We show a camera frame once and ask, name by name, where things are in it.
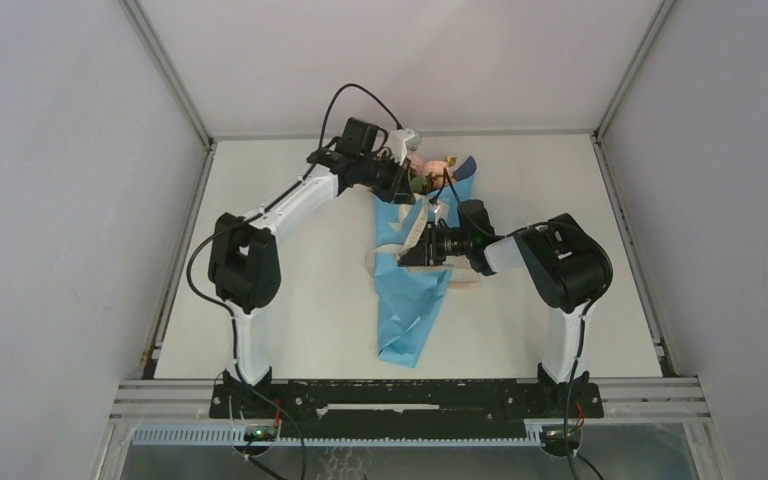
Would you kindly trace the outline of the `blue wrapping paper sheet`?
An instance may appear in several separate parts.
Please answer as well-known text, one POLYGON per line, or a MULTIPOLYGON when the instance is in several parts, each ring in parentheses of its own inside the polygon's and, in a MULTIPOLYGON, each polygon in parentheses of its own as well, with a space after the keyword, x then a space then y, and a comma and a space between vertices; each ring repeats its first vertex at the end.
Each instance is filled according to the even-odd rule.
POLYGON ((433 190, 413 205, 374 200, 375 247, 367 266, 378 296, 377 350, 384 362, 413 368, 442 308, 453 271, 449 268, 408 269, 397 264, 395 251, 409 237, 419 215, 430 221, 460 224, 456 197, 472 196, 477 163, 473 157, 454 168, 454 187, 433 190))

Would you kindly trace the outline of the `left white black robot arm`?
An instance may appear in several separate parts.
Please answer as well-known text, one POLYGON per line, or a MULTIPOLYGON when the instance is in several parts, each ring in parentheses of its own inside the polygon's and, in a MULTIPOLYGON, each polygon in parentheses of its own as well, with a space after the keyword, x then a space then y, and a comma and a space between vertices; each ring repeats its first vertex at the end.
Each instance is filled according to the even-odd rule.
POLYGON ((281 286, 279 243, 325 203, 362 186, 390 204, 414 202, 408 157, 421 145, 418 132, 399 128, 375 144, 381 128, 350 118, 341 135, 311 152, 306 167, 283 192, 266 204, 235 216, 221 215, 214 232, 197 246, 210 250, 212 303, 228 311, 232 325, 228 375, 240 382, 234 404, 250 417, 271 407, 267 353, 267 311, 281 286))

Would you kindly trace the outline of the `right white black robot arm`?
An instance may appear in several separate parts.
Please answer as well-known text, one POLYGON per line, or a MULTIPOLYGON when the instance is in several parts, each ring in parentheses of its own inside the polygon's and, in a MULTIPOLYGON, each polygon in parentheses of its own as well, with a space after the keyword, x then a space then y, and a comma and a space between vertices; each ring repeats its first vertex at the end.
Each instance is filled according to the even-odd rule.
POLYGON ((451 266, 462 257, 473 271, 492 276, 524 268, 550 310, 548 346, 538 366, 538 402, 552 416, 565 415, 578 400, 572 384, 587 376, 583 366, 587 323, 613 281, 613 266, 601 245, 569 214, 500 235, 478 199, 457 206, 458 224, 424 221, 396 254, 401 267, 451 266))

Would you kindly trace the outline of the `pink fake flower bunch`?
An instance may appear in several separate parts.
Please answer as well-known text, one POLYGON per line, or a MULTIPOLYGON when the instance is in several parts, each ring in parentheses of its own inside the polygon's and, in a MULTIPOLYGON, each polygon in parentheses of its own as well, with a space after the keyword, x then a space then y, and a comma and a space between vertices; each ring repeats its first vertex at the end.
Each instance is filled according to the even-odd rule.
POLYGON ((457 160, 456 156, 425 160, 417 153, 409 154, 407 161, 411 192, 428 194, 443 188, 449 182, 454 183, 457 160))

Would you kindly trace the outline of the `cream lace ribbon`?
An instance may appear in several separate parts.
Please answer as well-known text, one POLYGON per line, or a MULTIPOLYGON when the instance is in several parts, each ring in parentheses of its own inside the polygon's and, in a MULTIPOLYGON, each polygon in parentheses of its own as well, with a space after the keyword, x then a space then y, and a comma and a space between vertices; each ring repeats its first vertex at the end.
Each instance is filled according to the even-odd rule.
MULTIPOLYGON (((401 243, 389 243, 370 250, 365 256, 365 267, 370 277, 374 276, 376 255, 391 254, 395 260, 400 260, 410 248, 416 247, 422 232, 427 226, 429 213, 437 213, 437 207, 430 207, 429 200, 419 194, 414 195, 416 203, 413 205, 400 205, 399 218, 388 225, 395 232, 406 232, 407 236, 401 243)), ((469 269, 467 260, 445 261, 439 266, 408 266, 412 273, 442 273, 452 274, 450 287, 455 290, 473 289, 481 283, 480 275, 469 269)))

